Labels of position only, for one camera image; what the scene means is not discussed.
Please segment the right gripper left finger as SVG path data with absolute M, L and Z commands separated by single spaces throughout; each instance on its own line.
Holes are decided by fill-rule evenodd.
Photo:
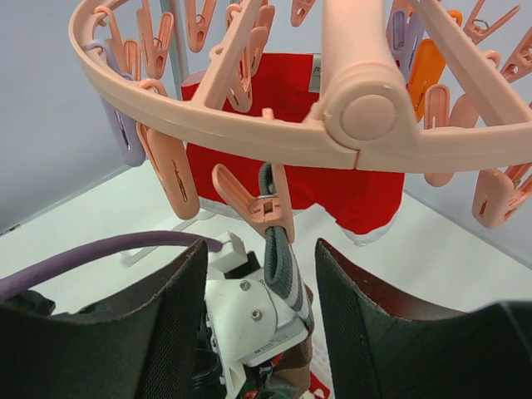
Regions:
M 4 398 L 188 398 L 208 245 L 78 313 L 51 314 L 35 286 L 127 245 L 106 239 L 1 281 Z

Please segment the brown striped sock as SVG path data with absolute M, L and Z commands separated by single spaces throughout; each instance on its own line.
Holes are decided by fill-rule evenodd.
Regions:
M 261 195 L 281 204 L 282 220 L 265 230 L 264 282 L 303 322 L 307 336 L 281 354 L 270 372 L 261 373 L 258 398 L 300 398 L 310 388 L 313 359 L 313 292 L 304 284 L 292 248 L 295 229 L 284 167 L 265 163 L 259 170 Z

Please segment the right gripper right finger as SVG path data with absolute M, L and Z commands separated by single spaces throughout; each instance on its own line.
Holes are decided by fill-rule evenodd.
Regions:
M 528 398 L 531 305 L 464 313 L 427 302 L 315 247 L 332 382 L 339 398 Z

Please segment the pink round clip hanger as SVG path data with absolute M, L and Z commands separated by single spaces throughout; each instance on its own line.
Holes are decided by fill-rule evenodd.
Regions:
M 279 220 L 292 228 L 284 169 L 424 173 L 490 170 L 531 160 L 531 110 L 512 83 L 531 69 L 530 36 L 506 64 L 478 43 L 490 29 L 463 20 L 438 1 L 396 1 L 393 10 L 421 24 L 412 72 L 399 24 L 381 1 L 323 5 L 318 98 L 302 115 L 273 102 L 260 105 L 252 85 L 267 66 L 273 7 L 243 1 L 226 12 L 227 30 L 209 52 L 209 66 L 190 99 L 170 98 L 161 77 L 175 27 L 164 12 L 153 28 L 150 4 L 137 11 L 137 40 L 124 41 L 117 1 L 84 1 L 68 33 L 89 82 L 140 141 L 174 212 L 192 219 L 200 199 L 185 147 L 273 164 L 273 209 L 255 199 L 217 162 L 212 175 L 222 199 L 262 233 Z M 257 112 L 252 107 L 258 106 Z

